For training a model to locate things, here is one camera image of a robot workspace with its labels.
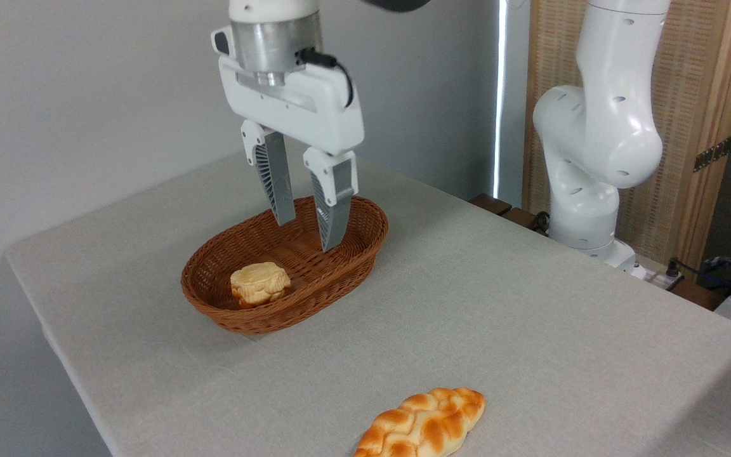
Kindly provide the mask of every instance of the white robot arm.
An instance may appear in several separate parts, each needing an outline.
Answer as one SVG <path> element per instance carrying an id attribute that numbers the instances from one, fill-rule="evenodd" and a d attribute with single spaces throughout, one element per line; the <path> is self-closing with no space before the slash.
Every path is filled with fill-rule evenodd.
<path id="1" fill-rule="evenodd" d="M 366 0 L 412 11 L 429 0 Z M 323 251 L 345 235 L 356 194 L 353 148 L 364 129 L 357 87 L 322 52 L 319 0 L 230 0 L 230 26 L 211 35 L 232 110 L 246 118 L 247 162 L 258 170 L 275 219 L 295 219 L 284 134 L 305 142 Z"/>
<path id="2" fill-rule="evenodd" d="M 636 255 L 615 240 L 618 189 L 659 165 L 650 76 L 670 0 L 589 0 L 577 45 L 583 87 L 559 86 L 534 109 L 551 186 L 549 236 L 635 271 Z"/>

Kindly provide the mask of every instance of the cable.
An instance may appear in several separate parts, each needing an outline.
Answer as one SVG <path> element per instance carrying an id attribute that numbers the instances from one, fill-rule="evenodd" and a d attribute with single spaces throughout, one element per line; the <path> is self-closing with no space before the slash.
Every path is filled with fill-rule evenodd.
<path id="1" fill-rule="evenodd" d="M 668 265 L 668 271 L 671 268 L 678 269 L 678 267 L 683 267 L 684 269 L 687 269 L 688 271 L 692 272 L 693 274 L 699 275 L 699 277 L 705 278 L 707 281 L 717 282 L 720 284 L 724 284 L 725 286 L 731 287 L 731 281 L 725 281 L 725 280 L 722 280 L 722 279 L 719 279 L 716 277 L 711 277 L 710 275 L 706 275 L 703 272 L 700 272 L 699 270 L 691 267 L 690 265 L 685 265 L 676 257 L 670 258 L 670 263 Z"/>
<path id="2" fill-rule="evenodd" d="M 348 83 L 348 101 L 346 102 L 346 107 L 348 108 L 352 106 L 352 102 L 354 101 L 354 84 L 352 84 L 352 77 L 348 75 L 348 70 L 346 70 L 346 67 L 342 63 L 337 62 L 337 68 L 343 70 L 343 75 L 346 75 L 346 82 Z"/>
<path id="3" fill-rule="evenodd" d="M 348 85 L 348 101 L 346 102 L 346 107 L 348 108 L 352 106 L 352 103 L 354 102 L 354 83 L 352 82 L 352 77 L 348 74 L 346 67 L 337 61 L 337 58 L 334 57 L 334 55 L 317 52 L 315 48 L 311 47 L 299 50 L 295 53 L 295 57 L 298 58 L 296 63 L 314 63 L 315 65 L 325 67 L 326 69 L 334 69 L 337 67 L 337 69 L 343 70 L 343 75 L 346 76 L 346 84 Z"/>

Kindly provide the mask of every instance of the bread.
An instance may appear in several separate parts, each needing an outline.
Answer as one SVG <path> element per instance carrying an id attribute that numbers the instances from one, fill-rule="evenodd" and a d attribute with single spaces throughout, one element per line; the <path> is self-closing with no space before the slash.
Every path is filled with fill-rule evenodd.
<path id="1" fill-rule="evenodd" d="M 230 275 L 230 289 L 241 309 L 275 301 L 292 287 L 287 272 L 272 263 L 253 263 Z"/>
<path id="2" fill-rule="evenodd" d="M 354 457 L 444 457 L 458 451 L 487 404 L 469 388 L 434 388 L 385 411 L 365 431 Z"/>

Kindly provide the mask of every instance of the table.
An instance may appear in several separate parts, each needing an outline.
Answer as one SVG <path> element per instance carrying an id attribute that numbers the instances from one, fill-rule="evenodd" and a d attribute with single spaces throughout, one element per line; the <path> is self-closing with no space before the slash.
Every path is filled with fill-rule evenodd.
<path id="1" fill-rule="evenodd" d="M 300 150 L 296 197 L 311 194 Z M 262 336 L 196 312 L 180 271 L 267 209 L 243 156 L 6 253 L 115 455 L 351 455 L 411 394 L 474 388 L 459 457 L 731 455 L 731 322 L 360 160 L 391 225 L 369 278 Z"/>

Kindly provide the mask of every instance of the wicker basket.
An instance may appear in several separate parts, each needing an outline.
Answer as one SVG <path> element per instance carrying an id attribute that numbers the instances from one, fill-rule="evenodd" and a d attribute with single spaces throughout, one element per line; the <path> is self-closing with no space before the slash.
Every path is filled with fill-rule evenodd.
<path id="1" fill-rule="evenodd" d="M 268 210 L 208 240 L 182 272 L 188 301 L 224 329 L 269 333 L 304 321 L 359 286 L 388 234 L 383 210 L 371 200 L 353 197 L 343 242 L 329 252 L 320 246 L 313 197 L 295 200 L 295 212 L 296 220 L 279 227 Z M 285 269 L 292 289 L 273 303 L 240 309 L 230 275 L 258 262 Z"/>

